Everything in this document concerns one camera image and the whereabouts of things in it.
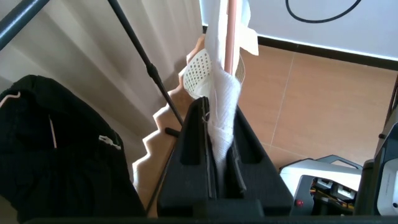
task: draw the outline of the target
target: perforated basket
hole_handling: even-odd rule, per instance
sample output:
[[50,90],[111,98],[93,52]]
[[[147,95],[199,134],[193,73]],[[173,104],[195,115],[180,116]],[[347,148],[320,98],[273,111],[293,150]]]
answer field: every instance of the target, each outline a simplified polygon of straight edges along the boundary
[[[209,97],[211,88],[211,61],[206,49],[199,51],[188,63],[183,74],[183,86],[189,95],[197,99],[202,96]],[[235,77],[239,82],[244,80],[244,64],[239,57]]]

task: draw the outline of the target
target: white wall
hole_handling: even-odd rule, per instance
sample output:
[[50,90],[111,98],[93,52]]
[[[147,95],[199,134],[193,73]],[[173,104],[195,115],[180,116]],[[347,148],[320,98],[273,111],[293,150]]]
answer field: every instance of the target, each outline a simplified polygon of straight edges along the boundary
[[[348,9],[355,0],[290,0],[304,19],[326,19]],[[200,0],[202,22],[208,23],[214,0]],[[249,27],[261,36],[300,44],[398,60],[398,1],[362,0],[344,17],[307,24],[289,15],[285,0],[249,0]]]

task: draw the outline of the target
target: curtain fold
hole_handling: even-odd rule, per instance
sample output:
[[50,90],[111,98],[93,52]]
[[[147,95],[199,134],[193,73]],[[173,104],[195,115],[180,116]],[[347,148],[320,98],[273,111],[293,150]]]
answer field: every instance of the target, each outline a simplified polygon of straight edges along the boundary
[[[0,18],[17,3],[2,0]],[[202,33],[198,0],[119,3],[173,89]],[[106,0],[50,1],[0,52],[2,90],[28,74],[53,78],[92,106],[121,135],[128,163],[145,155],[142,138],[165,101]]]

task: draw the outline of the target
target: black metal pole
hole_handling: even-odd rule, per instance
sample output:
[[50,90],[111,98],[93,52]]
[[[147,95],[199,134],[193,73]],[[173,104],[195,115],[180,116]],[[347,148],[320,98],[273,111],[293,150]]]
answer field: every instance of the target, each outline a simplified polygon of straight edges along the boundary
[[22,0],[0,21],[0,50],[14,38],[22,28],[50,0]]
[[177,111],[172,99],[170,98],[169,94],[166,92],[166,89],[163,86],[162,80],[159,77],[159,73],[157,72],[155,65],[150,62],[147,54],[145,53],[144,49],[142,48],[142,45],[139,42],[132,27],[130,26],[130,23],[127,20],[126,15],[124,14],[123,10],[120,7],[118,0],[108,0],[108,2],[111,5],[114,13],[118,17],[124,30],[127,32],[127,35],[130,37],[132,44],[134,44],[139,55],[141,56],[142,60],[144,61],[145,66],[147,67],[147,72],[148,72],[149,76],[154,80],[154,82],[157,85],[157,87],[159,88],[160,92],[162,92],[163,97],[166,99],[167,103],[170,105],[175,117],[178,119],[179,123],[182,125],[183,121],[180,116],[180,113]]

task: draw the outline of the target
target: tiled floor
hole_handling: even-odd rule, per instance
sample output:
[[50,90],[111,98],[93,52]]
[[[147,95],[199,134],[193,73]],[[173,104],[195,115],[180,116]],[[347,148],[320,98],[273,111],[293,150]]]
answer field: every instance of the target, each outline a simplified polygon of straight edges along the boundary
[[[396,72],[263,46],[259,53],[241,52],[239,106],[276,167],[330,154],[359,164],[372,158]],[[192,99],[181,85],[170,95],[185,115]],[[154,119],[159,130],[180,129],[167,106]],[[135,168],[134,185],[147,206],[175,139],[157,131],[144,142],[151,156]]]

